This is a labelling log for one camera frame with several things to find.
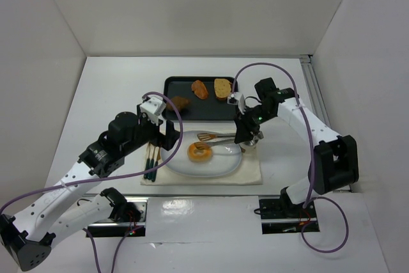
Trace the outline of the metal serving tongs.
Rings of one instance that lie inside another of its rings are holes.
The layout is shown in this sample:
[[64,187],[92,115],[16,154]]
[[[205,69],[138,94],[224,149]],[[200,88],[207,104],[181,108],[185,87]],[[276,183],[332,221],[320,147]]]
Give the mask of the metal serving tongs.
[[198,142],[194,143],[194,146],[198,150],[206,150],[213,146],[231,144],[235,142],[235,134],[211,134],[202,132],[197,134]]

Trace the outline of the orange ring bread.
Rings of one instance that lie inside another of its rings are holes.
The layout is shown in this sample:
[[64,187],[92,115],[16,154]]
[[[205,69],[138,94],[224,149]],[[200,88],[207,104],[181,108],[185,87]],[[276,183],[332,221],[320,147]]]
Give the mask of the orange ring bread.
[[209,161],[213,157],[213,152],[210,147],[198,148],[192,143],[187,149],[187,157],[192,162],[202,163]]

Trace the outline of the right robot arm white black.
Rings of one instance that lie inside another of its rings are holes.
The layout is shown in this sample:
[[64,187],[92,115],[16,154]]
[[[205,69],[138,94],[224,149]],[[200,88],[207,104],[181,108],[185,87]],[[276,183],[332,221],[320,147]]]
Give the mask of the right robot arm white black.
[[297,217],[310,199],[353,184],[359,179],[357,142],[342,136],[306,108],[291,88],[280,90],[271,78],[255,85],[258,105],[249,107],[244,96],[233,92],[228,103],[237,108],[235,143],[256,143],[263,138],[261,125],[274,118],[285,121],[309,145],[311,161],[307,176],[285,187],[278,211]]

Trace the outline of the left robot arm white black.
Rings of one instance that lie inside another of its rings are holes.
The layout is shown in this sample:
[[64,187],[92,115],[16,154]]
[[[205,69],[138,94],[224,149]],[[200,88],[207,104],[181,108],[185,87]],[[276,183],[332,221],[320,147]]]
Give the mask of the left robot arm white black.
[[21,271],[39,266],[61,241],[89,224],[105,219],[136,223],[140,211],[115,188],[104,189],[80,206],[76,202],[145,144],[165,150],[174,146],[180,133],[173,123],[167,122],[166,132],[160,132],[165,107],[165,102],[151,97],[137,106],[136,113],[117,114],[60,181],[15,215],[1,214],[1,244]]

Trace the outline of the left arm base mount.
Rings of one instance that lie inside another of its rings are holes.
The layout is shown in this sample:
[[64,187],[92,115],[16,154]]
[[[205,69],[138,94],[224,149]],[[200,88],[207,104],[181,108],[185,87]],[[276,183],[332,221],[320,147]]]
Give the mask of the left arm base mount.
[[100,195],[112,207],[108,218],[96,221],[87,227],[95,238],[144,237],[146,234],[146,209],[148,200],[125,197],[115,188],[104,189]]

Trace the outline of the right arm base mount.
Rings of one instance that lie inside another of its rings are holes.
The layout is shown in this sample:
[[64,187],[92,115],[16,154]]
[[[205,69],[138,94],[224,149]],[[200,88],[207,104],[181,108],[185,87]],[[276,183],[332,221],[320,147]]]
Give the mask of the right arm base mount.
[[284,189],[279,197],[259,198],[259,207],[253,212],[261,219],[264,235],[320,231],[314,203],[306,208],[302,204],[294,205]]

